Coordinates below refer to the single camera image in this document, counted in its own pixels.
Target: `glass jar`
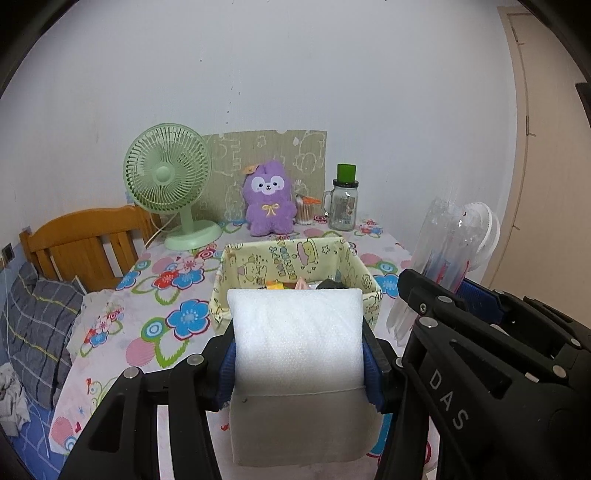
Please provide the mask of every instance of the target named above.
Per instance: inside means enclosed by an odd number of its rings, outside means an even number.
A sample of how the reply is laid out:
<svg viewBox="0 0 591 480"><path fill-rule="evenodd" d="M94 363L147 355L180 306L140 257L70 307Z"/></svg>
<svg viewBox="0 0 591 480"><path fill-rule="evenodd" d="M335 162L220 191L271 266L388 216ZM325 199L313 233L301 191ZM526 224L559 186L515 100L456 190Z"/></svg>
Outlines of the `glass jar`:
<svg viewBox="0 0 591 480"><path fill-rule="evenodd" d="M326 191L322 197L324 214L329 219L329 226L333 230L349 232L355 228L357 215L358 181L342 182L333 180L333 189ZM326 208L326 197L330 195L330 205Z"/></svg>

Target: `plush bunny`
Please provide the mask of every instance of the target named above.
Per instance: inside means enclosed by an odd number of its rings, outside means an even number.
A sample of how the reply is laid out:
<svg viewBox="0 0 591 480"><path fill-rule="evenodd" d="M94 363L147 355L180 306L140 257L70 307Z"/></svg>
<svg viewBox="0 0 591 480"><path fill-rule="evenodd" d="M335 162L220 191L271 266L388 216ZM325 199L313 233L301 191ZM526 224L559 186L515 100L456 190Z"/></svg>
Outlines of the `plush bunny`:
<svg viewBox="0 0 591 480"><path fill-rule="evenodd" d="M248 204L246 221L252 236L292 233L296 205L291 201L291 180L280 162L259 165L246 177L242 194Z"/></svg>

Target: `floral tablecloth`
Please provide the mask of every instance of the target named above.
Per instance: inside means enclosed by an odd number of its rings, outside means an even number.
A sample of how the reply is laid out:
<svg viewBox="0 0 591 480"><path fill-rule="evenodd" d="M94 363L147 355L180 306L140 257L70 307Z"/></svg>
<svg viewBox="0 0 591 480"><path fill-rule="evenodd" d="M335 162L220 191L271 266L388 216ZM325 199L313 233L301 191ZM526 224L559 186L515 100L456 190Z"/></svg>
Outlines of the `floral tablecloth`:
<svg viewBox="0 0 591 480"><path fill-rule="evenodd" d="M68 453L88 419L121 372L130 365L153 372L173 367L191 353L201 353L214 335L209 299L224 246L256 241L243 222L224 223L223 235L198 251L175 252L162 243L145 251L111 295L103 315L80 349L58 402L50 430L51 449ZM375 333L387 338L385 321L398 295L398 273L410 264L410 254L370 218L352 232L331 231L326 218L296 225L291 235L260 240L340 235L347 239L383 291ZM163 480L173 479L167 408L158 411L160 469ZM224 479L351 478L372 479L384 449L391 416L384 417L377 445L367 456L346 464L254 469L234 465L227 409L208 413L217 461Z"/></svg>

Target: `gray plaid pillow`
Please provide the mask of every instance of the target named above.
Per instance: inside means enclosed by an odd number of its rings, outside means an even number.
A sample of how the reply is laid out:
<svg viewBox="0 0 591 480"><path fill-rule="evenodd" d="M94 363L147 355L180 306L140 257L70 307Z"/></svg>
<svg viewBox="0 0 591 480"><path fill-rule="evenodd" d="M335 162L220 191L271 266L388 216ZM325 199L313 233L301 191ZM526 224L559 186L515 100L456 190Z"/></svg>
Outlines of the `gray plaid pillow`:
<svg viewBox="0 0 591 480"><path fill-rule="evenodd" d="M31 288L31 269L31 264L21 268L9 294L8 350L27 393L51 409L72 366L66 339L80 312L82 294L70 283L46 278ZM6 315L0 324L5 332Z"/></svg>

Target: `green lid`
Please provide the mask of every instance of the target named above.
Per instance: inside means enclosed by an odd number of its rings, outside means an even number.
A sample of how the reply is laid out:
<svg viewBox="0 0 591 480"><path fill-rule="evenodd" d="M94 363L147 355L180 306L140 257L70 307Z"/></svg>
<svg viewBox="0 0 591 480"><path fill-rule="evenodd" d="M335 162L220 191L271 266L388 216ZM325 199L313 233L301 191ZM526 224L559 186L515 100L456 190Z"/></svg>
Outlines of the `green lid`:
<svg viewBox="0 0 591 480"><path fill-rule="evenodd" d="M339 163L336 166L336 179L342 183L352 183L355 181L356 165L348 163Z"/></svg>

